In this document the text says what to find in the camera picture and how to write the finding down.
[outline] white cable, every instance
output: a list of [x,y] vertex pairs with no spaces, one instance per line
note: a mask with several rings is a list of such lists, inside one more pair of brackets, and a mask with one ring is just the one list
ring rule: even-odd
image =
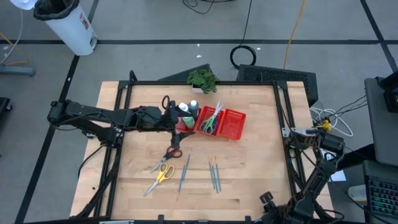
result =
[[11,47],[11,50],[8,52],[8,54],[5,56],[5,58],[0,62],[0,64],[3,64],[3,62],[5,62],[7,60],[7,58],[10,56],[10,54],[14,50],[15,46],[18,44],[19,40],[21,39],[23,26],[24,26],[24,16],[22,15],[22,9],[21,9],[21,28],[19,29],[18,39],[17,39],[17,41],[15,41],[14,45]]
[[[317,121],[319,121],[319,120],[322,120],[322,113],[329,113],[329,114],[332,114],[332,116],[336,116],[335,123],[334,123],[334,124],[331,124],[331,128],[333,128],[334,130],[340,132],[341,134],[344,134],[345,136],[348,136],[348,137],[353,137],[353,136],[354,136],[354,133],[353,133],[353,131],[351,130],[351,128],[349,128],[348,124],[345,123],[345,121],[344,121],[343,119],[341,119],[341,118],[336,114],[336,111],[335,111],[335,110],[333,110],[333,109],[320,109],[320,108],[316,108],[316,107],[314,107],[314,106],[312,106],[312,107],[310,108],[310,110],[311,110],[312,112],[314,112],[314,113],[317,114],[316,119],[312,119],[312,120],[315,121],[315,122],[317,122]],[[349,134],[348,134],[348,133],[345,133],[344,131],[342,131],[342,130],[340,130],[340,129],[338,129],[338,128],[336,128],[336,125],[337,125],[337,122],[338,122],[338,121],[341,121],[341,122],[343,123],[343,125],[346,126],[347,130],[349,131]]]

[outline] potted plant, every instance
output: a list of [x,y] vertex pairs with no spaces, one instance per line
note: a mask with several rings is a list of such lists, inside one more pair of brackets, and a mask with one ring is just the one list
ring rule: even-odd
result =
[[219,81],[218,78],[213,74],[213,72],[207,69],[194,70],[189,73],[188,84],[192,84],[192,90],[194,93],[204,93],[217,92],[216,82]]

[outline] computer keyboard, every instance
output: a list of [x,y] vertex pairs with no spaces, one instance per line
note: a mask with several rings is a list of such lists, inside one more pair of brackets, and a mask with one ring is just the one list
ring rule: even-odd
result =
[[372,177],[368,181],[372,213],[398,219],[398,185]]

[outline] red-handled scissors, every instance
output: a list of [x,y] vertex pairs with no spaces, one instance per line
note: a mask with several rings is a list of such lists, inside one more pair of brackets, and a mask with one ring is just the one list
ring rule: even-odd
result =
[[155,171],[157,168],[159,168],[159,166],[164,163],[167,159],[171,159],[171,158],[179,158],[182,156],[182,151],[179,150],[179,148],[177,149],[173,149],[171,146],[167,148],[166,150],[166,154],[164,154],[163,158],[156,163],[156,165],[154,166],[154,168],[150,171],[153,172]]

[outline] wooden tabletop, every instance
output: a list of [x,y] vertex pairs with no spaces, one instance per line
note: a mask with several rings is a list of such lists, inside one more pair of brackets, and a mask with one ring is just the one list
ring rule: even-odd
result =
[[[296,127],[311,127],[303,83],[291,82],[288,85]],[[103,82],[96,106],[112,110],[117,86],[118,82]],[[234,85],[217,86],[217,89],[217,93],[201,95],[192,93],[188,85],[133,86],[131,108],[140,105],[161,108],[166,94],[176,103],[197,100],[201,107],[214,107],[221,100],[224,108],[246,113],[246,122],[240,141],[210,138],[200,133],[184,139],[180,144],[182,157],[167,161],[175,166],[174,175],[146,197],[143,197],[144,192],[159,173],[150,173],[150,170],[170,146],[171,135],[126,133],[112,219],[156,220],[159,214],[165,215],[166,220],[244,220],[246,215],[257,219],[263,213],[259,200],[263,193],[270,191],[276,205],[288,202],[289,181],[273,87]],[[280,95],[283,102],[283,93],[280,92]],[[85,157],[98,146],[98,140],[88,140]],[[189,168],[176,201],[182,169],[191,149]],[[82,168],[71,215],[80,212],[98,188],[104,152],[99,152]],[[315,160],[311,150],[307,150],[307,154]],[[219,194],[213,190],[208,169],[208,156],[214,155],[220,168],[222,191]],[[305,157],[302,158],[308,178],[313,166]],[[317,200],[323,208],[333,209],[327,185]],[[104,214],[105,208],[103,203],[101,214]]]

